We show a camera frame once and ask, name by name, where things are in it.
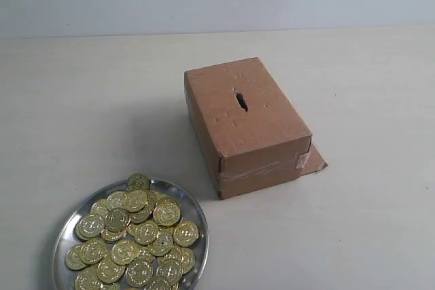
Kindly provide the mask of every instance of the white table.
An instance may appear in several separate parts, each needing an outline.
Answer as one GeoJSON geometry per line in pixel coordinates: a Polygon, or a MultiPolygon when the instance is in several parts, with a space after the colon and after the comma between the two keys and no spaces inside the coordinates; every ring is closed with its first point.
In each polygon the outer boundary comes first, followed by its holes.
{"type": "Polygon", "coordinates": [[[0,279],[48,289],[67,215],[143,170],[201,202],[197,289],[433,289],[435,26],[0,41],[0,279]],[[317,175],[218,201],[183,72],[259,56],[317,175]]]}

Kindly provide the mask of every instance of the brown cardboard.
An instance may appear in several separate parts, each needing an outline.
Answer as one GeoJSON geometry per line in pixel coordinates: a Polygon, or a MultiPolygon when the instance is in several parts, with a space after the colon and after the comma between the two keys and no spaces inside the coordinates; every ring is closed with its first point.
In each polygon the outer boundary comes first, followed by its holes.
{"type": "Polygon", "coordinates": [[[311,131],[258,58],[186,71],[192,125],[220,198],[323,169],[311,131]]]}

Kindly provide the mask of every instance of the gold coin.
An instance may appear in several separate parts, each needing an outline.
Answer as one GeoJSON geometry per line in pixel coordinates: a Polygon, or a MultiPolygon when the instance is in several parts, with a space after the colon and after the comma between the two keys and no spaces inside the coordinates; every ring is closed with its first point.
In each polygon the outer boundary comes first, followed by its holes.
{"type": "Polygon", "coordinates": [[[104,229],[103,232],[101,232],[101,238],[105,242],[109,242],[109,243],[118,241],[119,239],[124,238],[125,235],[126,235],[126,230],[112,232],[107,229],[104,229]]]}
{"type": "Polygon", "coordinates": [[[127,232],[128,232],[128,234],[129,234],[130,236],[134,237],[134,236],[136,235],[136,229],[137,229],[137,227],[139,227],[139,224],[134,224],[134,223],[130,224],[130,225],[127,227],[127,232]]]}
{"type": "Polygon", "coordinates": [[[183,268],[183,274],[188,273],[195,266],[196,258],[192,249],[182,247],[181,248],[181,267],[183,268]]]}
{"type": "Polygon", "coordinates": [[[162,276],[168,280],[170,286],[177,283],[183,276],[183,268],[181,263],[175,259],[168,259],[157,268],[158,276],[162,276]]]}
{"type": "Polygon", "coordinates": [[[156,202],[161,198],[168,197],[166,194],[160,193],[158,190],[150,190],[150,192],[156,196],[156,202]]]}
{"type": "Polygon", "coordinates": [[[101,290],[120,290],[120,284],[118,282],[112,283],[110,285],[103,285],[101,290]]]}
{"type": "Polygon", "coordinates": [[[92,265],[101,261],[108,250],[101,239],[90,239],[80,248],[79,256],[83,263],[92,265]]]}
{"type": "Polygon", "coordinates": [[[111,258],[118,265],[131,263],[139,254],[139,246],[130,239],[118,241],[111,249],[111,258]]]}
{"type": "Polygon", "coordinates": [[[101,290],[103,283],[97,276],[97,269],[90,266],[79,273],[75,280],[75,290],[101,290]]]}
{"type": "Polygon", "coordinates": [[[128,212],[139,212],[147,203],[147,192],[141,189],[135,189],[127,193],[124,208],[128,212]]]}
{"type": "Polygon", "coordinates": [[[136,258],[125,272],[125,279],[131,287],[142,287],[152,277],[152,267],[144,259],[136,258]]]}
{"type": "Polygon", "coordinates": [[[107,212],[109,212],[106,206],[106,199],[104,198],[102,200],[97,200],[90,208],[90,212],[101,215],[102,218],[104,219],[106,217],[107,212]]]}
{"type": "Polygon", "coordinates": [[[130,223],[130,215],[126,209],[115,208],[109,210],[105,219],[106,228],[112,232],[125,230],[130,223]]]}
{"type": "Polygon", "coordinates": [[[199,237],[198,226],[192,221],[183,221],[175,227],[174,241],[182,247],[192,246],[199,237]]]}
{"type": "Polygon", "coordinates": [[[162,227],[161,225],[158,226],[159,231],[166,231],[169,232],[170,234],[174,234],[174,230],[175,230],[175,226],[172,225],[171,227],[162,227]]]}
{"type": "Polygon", "coordinates": [[[162,265],[164,262],[166,262],[168,259],[175,259],[176,261],[181,262],[181,259],[183,258],[183,253],[181,252],[181,248],[178,247],[176,244],[172,246],[169,253],[160,256],[157,261],[159,265],[162,265]]]}
{"type": "Polygon", "coordinates": [[[126,198],[127,193],[123,190],[117,190],[116,192],[111,193],[106,199],[107,209],[109,211],[116,209],[117,207],[123,209],[126,198]]]}
{"type": "Polygon", "coordinates": [[[89,213],[79,221],[79,231],[82,236],[93,238],[104,230],[104,219],[94,213],[89,213]]]}
{"type": "Polygon", "coordinates": [[[158,225],[154,221],[139,224],[135,230],[135,240],[138,244],[150,244],[155,241],[158,234],[158,225]]]}
{"type": "Polygon", "coordinates": [[[162,197],[157,201],[156,205],[163,204],[163,203],[173,203],[179,206],[178,201],[174,199],[174,197],[170,197],[170,196],[162,197]]]}
{"type": "Polygon", "coordinates": [[[172,235],[168,232],[159,231],[157,239],[148,245],[148,250],[154,256],[163,256],[171,250],[172,246],[172,235]]]}
{"type": "Polygon", "coordinates": [[[154,276],[149,283],[145,285],[144,290],[171,290],[171,286],[164,277],[154,276]]]}
{"type": "Polygon", "coordinates": [[[148,196],[148,198],[151,197],[154,200],[154,204],[155,204],[157,202],[157,198],[156,198],[156,194],[154,192],[156,192],[156,190],[154,190],[154,191],[148,190],[147,196],[148,196]]]}
{"type": "Polygon", "coordinates": [[[97,268],[97,276],[104,283],[113,283],[121,278],[124,274],[125,266],[118,265],[112,261],[110,256],[105,257],[99,262],[97,268]]]}
{"type": "Polygon", "coordinates": [[[83,235],[80,233],[80,230],[79,230],[79,224],[78,224],[78,223],[75,225],[74,231],[75,231],[75,235],[76,235],[80,240],[87,241],[87,240],[90,239],[90,238],[88,238],[88,237],[83,236],[83,235]]]}
{"type": "Polygon", "coordinates": [[[173,202],[157,204],[153,212],[154,220],[165,227],[176,224],[180,217],[179,206],[173,202]]]}
{"type": "Polygon", "coordinates": [[[156,206],[156,197],[152,192],[147,193],[147,204],[145,207],[136,213],[130,213],[130,218],[133,223],[142,223],[144,222],[152,213],[154,210],[154,207],[156,206]]]}
{"type": "Polygon", "coordinates": [[[133,173],[127,181],[127,189],[142,189],[149,190],[150,188],[150,180],[145,173],[133,173]]]}
{"type": "Polygon", "coordinates": [[[86,264],[80,259],[80,248],[82,248],[81,244],[71,247],[65,256],[65,264],[71,270],[81,270],[86,267],[86,264]]]}
{"type": "Polygon", "coordinates": [[[139,247],[139,254],[138,254],[137,258],[144,259],[149,264],[151,264],[155,260],[155,257],[150,253],[150,251],[148,250],[148,248],[146,246],[139,247]]]}

